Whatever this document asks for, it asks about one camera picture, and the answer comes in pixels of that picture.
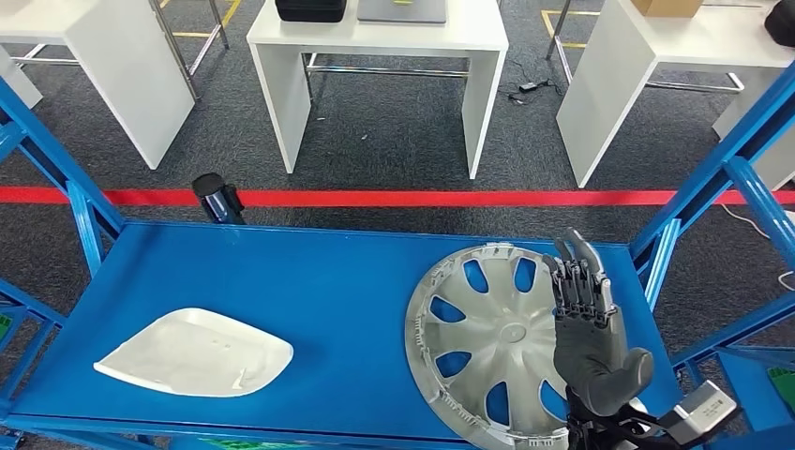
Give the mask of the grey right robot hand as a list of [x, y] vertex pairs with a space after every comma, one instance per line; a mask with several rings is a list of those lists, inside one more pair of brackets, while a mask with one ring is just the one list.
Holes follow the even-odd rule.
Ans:
[[596, 249], [574, 228], [543, 256], [555, 300], [554, 366], [571, 392], [599, 416], [610, 416], [651, 384], [653, 355], [629, 348], [612, 280]]

